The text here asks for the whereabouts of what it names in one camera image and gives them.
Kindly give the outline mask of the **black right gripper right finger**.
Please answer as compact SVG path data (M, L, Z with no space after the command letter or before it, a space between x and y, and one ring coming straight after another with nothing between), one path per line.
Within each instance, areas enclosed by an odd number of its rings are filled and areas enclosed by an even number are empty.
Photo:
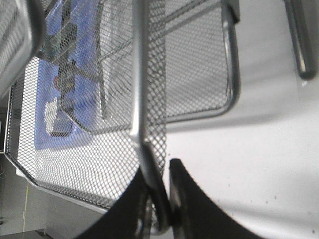
M169 190L175 239L261 238L217 206L178 158L169 162Z

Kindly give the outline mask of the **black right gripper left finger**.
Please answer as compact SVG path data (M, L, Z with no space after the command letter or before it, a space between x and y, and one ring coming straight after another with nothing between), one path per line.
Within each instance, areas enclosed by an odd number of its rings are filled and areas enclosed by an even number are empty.
M149 239L151 215L148 200L159 206L158 194L138 170L120 199L78 239Z

